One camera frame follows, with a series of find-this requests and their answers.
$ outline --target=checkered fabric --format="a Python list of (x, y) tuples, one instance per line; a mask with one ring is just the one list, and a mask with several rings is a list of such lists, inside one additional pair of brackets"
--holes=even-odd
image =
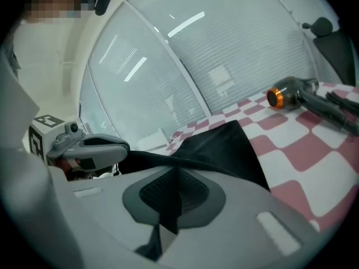
[[(334, 91), (359, 102), (359, 88), (320, 83), (318, 95)], [(237, 120), (247, 134), (273, 195), (318, 230), (342, 220), (358, 192), (359, 137), (334, 128), (301, 107), (275, 110), (261, 92), (173, 135), (166, 154), (187, 137)]]

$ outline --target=orange nozzle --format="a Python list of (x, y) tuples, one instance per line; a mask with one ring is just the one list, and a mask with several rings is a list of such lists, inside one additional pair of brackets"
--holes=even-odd
[(276, 87), (272, 87), (267, 92), (268, 103), (276, 109), (281, 109), (283, 107), (283, 95)]

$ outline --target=black cloth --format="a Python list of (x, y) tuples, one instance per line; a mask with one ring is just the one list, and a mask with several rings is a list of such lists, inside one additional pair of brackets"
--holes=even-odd
[(252, 145), (236, 120), (185, 139), (172, 156), (129, 151), (118, 168), (127, 174), (161, 165), (216, 171), (269, 190)]

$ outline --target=red and white checkered tablecloth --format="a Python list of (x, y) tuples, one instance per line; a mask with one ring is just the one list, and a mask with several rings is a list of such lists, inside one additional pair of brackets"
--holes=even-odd
[[(318, 94), (333, 91), (359, 102), (359, 88), (321, 83)], [(304, 215), (318, 230), (341, 221), (359, 189), (359, 137), (334, 128), (301, 107), (272, 109), (261, 92), (222, 112), (180, 128), (166, 149), (237, 120), (247, 134), (273, 195)]]

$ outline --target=hair dryer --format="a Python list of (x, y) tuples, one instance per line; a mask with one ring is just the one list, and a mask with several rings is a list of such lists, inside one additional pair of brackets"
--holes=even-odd
[(316, 79), (302, 80), (286, 77), (278, 81), (268, 92), (268, 103), (277, 109), (297, 109), (304, 106), (338, 128), (359, 136), (359, 125), (347, 120), (346, 115), (335, 105), (317, 96), (319, 83)]

